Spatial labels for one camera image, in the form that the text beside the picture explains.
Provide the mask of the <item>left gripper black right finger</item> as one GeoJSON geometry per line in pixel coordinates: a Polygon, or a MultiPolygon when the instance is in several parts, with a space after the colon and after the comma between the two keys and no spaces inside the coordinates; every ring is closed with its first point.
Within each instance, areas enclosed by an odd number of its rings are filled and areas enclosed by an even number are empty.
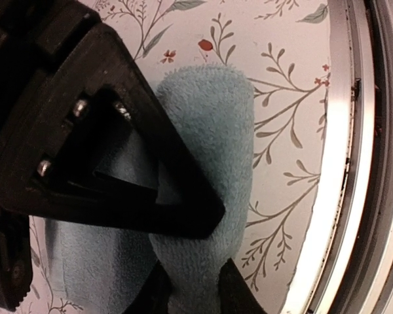
{"type": "Polygon", "coordinates": [[[218,289],[222,314],[265,313],[231,258],[221,268],[218,289]]]}

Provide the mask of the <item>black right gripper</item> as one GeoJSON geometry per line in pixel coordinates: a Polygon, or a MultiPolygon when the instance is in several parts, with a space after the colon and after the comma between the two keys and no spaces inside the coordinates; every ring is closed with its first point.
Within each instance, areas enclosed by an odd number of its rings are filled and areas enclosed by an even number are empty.
{"type": "Polygon", "coordinates": [[[100,22],[78,1],[0,1],[0,307],[14,311],[33,278],[29,220],[18,204],[39,151],[18,149],[30,130],[43,135],[52,107],[45,94],[81,39],[100,22]]]}

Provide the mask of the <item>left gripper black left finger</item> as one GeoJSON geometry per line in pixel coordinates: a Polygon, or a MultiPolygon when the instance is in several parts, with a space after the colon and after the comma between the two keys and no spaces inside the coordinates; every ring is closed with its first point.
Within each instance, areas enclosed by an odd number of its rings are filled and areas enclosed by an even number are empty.
{"type": "Polygon", "coordinates": [[[171,293],[172,285],[168,274],[158,261],[138,295],[123,314],[167,314],[171,293]]]}

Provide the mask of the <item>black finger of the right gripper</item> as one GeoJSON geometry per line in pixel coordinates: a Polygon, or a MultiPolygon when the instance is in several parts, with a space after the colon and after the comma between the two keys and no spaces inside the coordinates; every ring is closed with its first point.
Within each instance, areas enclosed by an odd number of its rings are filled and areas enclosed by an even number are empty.
{"type": "Polygon", "coordinates": [[[96,24],[45,94],[52,107],[28,184],[31,215],[189,239],[225,208],[115,31],[96,24]]]}

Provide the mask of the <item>blue towel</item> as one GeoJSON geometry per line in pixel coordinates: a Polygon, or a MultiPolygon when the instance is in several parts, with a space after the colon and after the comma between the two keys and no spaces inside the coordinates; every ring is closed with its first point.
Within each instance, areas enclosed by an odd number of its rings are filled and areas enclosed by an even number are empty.
{"type": "Polygon", "coordinates": [[[50,283],[55,295],[89,313],[132,308],[160,264],[165,313],[224,313],[227,270],[238,252],[252,190],[253,87],[223,65],[172,71],[156,95],[186,147],[197,175],[175,162],[181,180],[152,162],[137,137],[122,136],[98,164],[105,175],[158,188],[157,203],[179,205],[186,226],[199,227],[216,209],[224,215],[204,239],[143,234],[57,220],[45,222],[50,283]]]}

